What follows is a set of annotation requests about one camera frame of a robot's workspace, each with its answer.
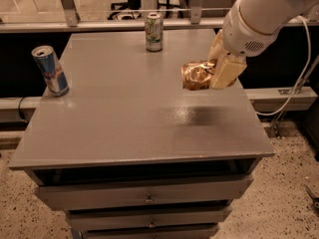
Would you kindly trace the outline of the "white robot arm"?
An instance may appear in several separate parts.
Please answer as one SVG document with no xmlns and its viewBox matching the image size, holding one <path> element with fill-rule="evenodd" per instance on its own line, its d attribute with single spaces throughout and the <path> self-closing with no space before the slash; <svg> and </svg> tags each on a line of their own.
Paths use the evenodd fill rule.
<svg viewBox="0 0 319 239">
<path fill-rule="evenodd" d="M 245 69 L 246 59 L 263 53 L 291 19 L 319 0 L 237 0 L 226 14 L 208 57 L 216 62 L 210 86 L 224 89 Z"/>
</svg>

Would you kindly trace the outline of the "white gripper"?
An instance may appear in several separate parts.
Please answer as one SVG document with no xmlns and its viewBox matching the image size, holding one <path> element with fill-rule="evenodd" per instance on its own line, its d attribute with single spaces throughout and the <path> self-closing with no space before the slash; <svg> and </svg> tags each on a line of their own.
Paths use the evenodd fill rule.
<svg viewBox="0 0 319 239">
<path fill-rule="evenodd" d="M 261 34 L 248 26 L 241 16 L 240 3 L 237 0 L 225 16 L 222 30 L 217 32 L 207 55 L 210 61 L 217 61 L 210 83 L 213 89 L 231 85 L 246 69 L 246 57 L 259 56 L 278 36 Z"/>
</svg>

